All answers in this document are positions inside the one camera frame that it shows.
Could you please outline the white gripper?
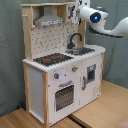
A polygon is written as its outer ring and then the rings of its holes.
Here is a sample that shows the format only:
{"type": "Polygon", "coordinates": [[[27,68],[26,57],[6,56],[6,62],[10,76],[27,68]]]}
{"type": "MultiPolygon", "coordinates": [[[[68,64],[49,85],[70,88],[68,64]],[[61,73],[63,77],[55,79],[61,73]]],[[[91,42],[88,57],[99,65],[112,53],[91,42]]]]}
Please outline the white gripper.
{"type": "Polygon", "coordinates": [[[90,18],[90,0],[76,0],[73,13],[73,22],[78,24],[81,19],[89,21],[90,18]]]}

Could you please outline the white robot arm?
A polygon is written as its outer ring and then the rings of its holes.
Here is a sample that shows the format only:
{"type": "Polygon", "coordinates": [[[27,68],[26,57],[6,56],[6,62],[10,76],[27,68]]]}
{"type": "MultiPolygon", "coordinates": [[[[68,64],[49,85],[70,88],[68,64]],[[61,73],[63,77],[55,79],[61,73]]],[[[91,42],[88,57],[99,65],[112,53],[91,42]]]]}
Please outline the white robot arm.
{"type": "Polygon", "coordinates": [[[122,19],[113,30],[104,28],[108,12],[102,7],[91,8],[90,0],[76,0],[72,22],[79,24],[83,19],[89,23],[92,33],[103,34],[113,37],[128,35],[128,17],[122,19]]]}

